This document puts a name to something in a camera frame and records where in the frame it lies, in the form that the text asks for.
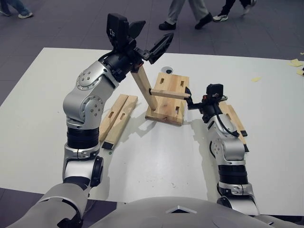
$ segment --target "leg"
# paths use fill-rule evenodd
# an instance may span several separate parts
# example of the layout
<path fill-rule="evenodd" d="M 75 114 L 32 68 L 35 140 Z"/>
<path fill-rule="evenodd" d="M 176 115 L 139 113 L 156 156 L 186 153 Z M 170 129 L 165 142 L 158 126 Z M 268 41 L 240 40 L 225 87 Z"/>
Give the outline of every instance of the leg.
<path fill-rule="evenodd" d="M 171 2 L 168 18 L 166 19 L 166 22 L 173 25 L 177 22 L 177 18 L 179 17 L 179 14 L 181 13 L 181 9 L 185 3 L 185 0 L 173 0 Z"/>
<path fill-rule="evenodd" d="M 204 0 L 189 0 L 190 7 L 194 14 L 195 20 L 199 21 L 209 14 Z"/>
<path fill-rule="evenodd" d="M 23 5 L 20 0 L 6 0 L 6 2 L 11 5 L 15 10 L 18 11 L 22 16 L 30 14 L 30 11 Z"/>
<path fill-rule="evenodd" d="M 246 8 L 246 6 L 251 4 L 251 0 L 239 0 L 243 6 L 243 8 Z"/>
<path fill-rule="evenodd" d="M 226 4 L 223 6 L 221 14 L 228 15 L 235 2 L 236 0 L 226 0 Z"/>
<path fill-rule="evenodd" d="M 0 0 L 0 11 L 2 11 L 5 15 L 11 15 L 9 10 L 9 6 L 6 0 Z"/>

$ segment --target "sneaker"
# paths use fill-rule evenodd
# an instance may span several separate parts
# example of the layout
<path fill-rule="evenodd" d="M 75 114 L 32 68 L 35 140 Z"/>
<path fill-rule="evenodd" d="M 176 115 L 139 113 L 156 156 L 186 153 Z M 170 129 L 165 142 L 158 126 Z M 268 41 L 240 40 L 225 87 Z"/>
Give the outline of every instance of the sneaker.
<path fill-rule="evenodd" d="M 5 15 L 5 16 L 11 16 L 11 14 L 7 14 L 7 13 L 5 13 L 5 12 L 3 12 L 2 10 L 0 10 L 0 14 L 3 14 L 3 15 Z"/>
<path fill-rule="evenodd" d="M 213 17 L 213 21 L 215 22 L 221 22 L 221 21 L 225 21 L 228 20 L 228 15 L 226 14 L 218 14 L 217 16 Z"/>
<path fill-rule="evenodd" d="M 25 15 L 25 16 L 22 16 L 21 14 L 18 15 L 18 17 L 19 17 L 20 19 L 30 18 L 30 17 L 32 17 L 32 16 L 33 16 L 33 13 L 32 13 L 32 12 L 30 12 L 28 15 Z"/>
<path fill-rule="evenodd" d="M 172 24 L 169 24 L 168 22 L 165 21 L 164 23 L 160 24 L 158 26 L 158 28 L 160 30 L 175 30 L 176 29 L 176 23 L 172 25 Z"/>
<path fill-rule="evenodd" d="M 212 14 L 209 13 L 205 17 L 203 17 L 201 20 L 199 20 L 199 23 L 195 25 L 195 29 L 201 29 L 204 25 L 210 23 L 212 21 Z"/>
<path fill-rule="evenodd" d="M 245 16 L 246 14 L 249 13 L 249 11 L 251 10 L 252 7 L 254 7 L 257 3 L 257 0 L 251 0 L 251 4 L 250 5 L 247 5 L 245 8 L 244 8 L 244 11 L 243 11 L 243 14 L 242 16 Z"/>

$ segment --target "black shoe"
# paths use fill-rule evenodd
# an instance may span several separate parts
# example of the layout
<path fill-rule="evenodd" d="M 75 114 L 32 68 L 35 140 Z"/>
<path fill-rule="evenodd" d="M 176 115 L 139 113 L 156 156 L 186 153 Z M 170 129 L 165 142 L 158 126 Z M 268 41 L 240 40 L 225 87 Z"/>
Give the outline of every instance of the black shoe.
<path fill-rule="evenodd" d="M 195 29 L 201 29 L 204 25 L 208 24 L 212 21 L 212 14 L 209 13 L 207 16 L 203 17 L 201 20 L 199 20 L 199 23 L 195 26 Z"/>
<path fill-rule="evenodd" d="M 169 24 L 168 22 L 165 21 L 164 23 L 160 24 L 158 26 L 158 28 L 160 30 L 175 30 L 176 29 L 176 23 L 172 25 L 172 24 Z"/>

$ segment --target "yellow sticky note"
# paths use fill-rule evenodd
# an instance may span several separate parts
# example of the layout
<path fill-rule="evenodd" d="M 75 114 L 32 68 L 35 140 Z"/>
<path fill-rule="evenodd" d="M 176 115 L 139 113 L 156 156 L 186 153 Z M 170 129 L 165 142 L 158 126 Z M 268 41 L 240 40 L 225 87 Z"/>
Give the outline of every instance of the yellow sticky note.
<path fill-rule="evenodd" d="M 298 70 L 296 71 L 296 73 L 297 73 L 298 75 L 304 76 L 304 70 L 298 69 Z"/>
<path fill-rule="evenodd" d="M 252 82 L 257 82 L 261 79 L 262 77 L 255 77 L 255 78 L 252 78 L 251 81 Z"/>
<path fill-rule="evenodd" d="M 293 66 L 293 67 L 300 67 L 300 66 L 303 66 L 303 63 L 301 63 L 297 58 L 296 59 L 293 59 L 290 61 L 291 63 L 288 63 L 290 66 Z"/>

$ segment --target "wooden plank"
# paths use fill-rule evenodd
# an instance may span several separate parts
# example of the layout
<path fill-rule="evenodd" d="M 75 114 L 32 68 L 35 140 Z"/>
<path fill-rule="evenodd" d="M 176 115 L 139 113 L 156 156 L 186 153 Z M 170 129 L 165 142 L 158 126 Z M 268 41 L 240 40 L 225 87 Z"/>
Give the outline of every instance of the wooden plank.
<path fill-rule="evenodd" d="M 245 130 L 245 128 L 244 128 L 241 120 L 239 119 L 236 111 L 234 111 L 234 108 L 230 104 L 228 105 L 228 108 L 229 108 L 231 114 L 235 116 L 237 128 L 241 131 L 242 136 L 243 137 L 248 136 L 248 134 L 247 134 L 247 132 L 246 132 L 246 130 Z"/>
<path fill-rule="evenodd" d="M 247 144 L 246 141 L 240 131 L 240 129 L 238 128 L 238 125 L 236 124 L 236 117 L 231 113 L 229 106 L 227 105 L 227 103 L 225 101 L 222 101 L 219 103 L 219 108 L 221 109 L 222 113 L 226 114 L 229 119 L 231 120 L 231 122 L 235 125 L 235 127 L 237 128 L 237 132 L 239 133 L 239 139 L 240 141 L 242 141 L 242 143 L 244 144 L 245 147 L 245 152 L 248 152 L 248 148 L 247 148 Z"/>
<path fill-rule="evenodd" d="M 180 100 L 190 97 L 190 94 L 177 93 L 177 92 L 161 90 L 161 89 L 151 89 L 150 93 L 151 93 L 151 95 L 154 95 L 154 96 L 171 97 L 171 98 L 180 99 Z"/>
<path fill-rule="evenodd" d="M 184 93 L 188 85 L 189 77 L 159 73 L 154 89 Z M 156 96 L 156 100 L 156 109 L 152 110 L 148 107 L 146 118 L 181 126 L 186 101 L 160 96 Z"/>
<path fill-rule="evenodd" d="M 114 105 L 110 109 L 110 111 L 107 113 L 105 118 L 102 120 L 100 126 L 99 126 L 99 141 L 105 140 L 105 137 L 109 133 L 111 127 L 113 126 L 116 118 L 118 117 L 118 114 L 120 113 L 121 109 L 123 108 L 123 105 L 125 101 L 127 100 L 128 95 L 120 94 L 117 100 L 115 101 Z"/>
<path fill-rule="evenodd" d="M 124 128 L 130 118 L 133 109 L 135 108 L 136 103 L 137 103 L 136 96 L 128 97 L 117 119 L 115 120 L 111 130 L 109 131 L 107 137 L 105 138 L 102 148 L 113 149 L 115 147 L 121 134 L 124 131 Z"/>
<path fill-rule="evenodd" d="M 155 110 L 157 106 L 157 101 L 155 96 L 152 96 L 149 92 L 149 89 L 151 89 L 151 85 L 146 75 L 146 72 L 144 71 L 143 66 L 139 67 L 137 73 L 131 72 L 131 74 L 135 82 L 137 83 L 139 89 L 141 90 L 143 97 L 146 99 L 149 107 L 152 110 Z"/>

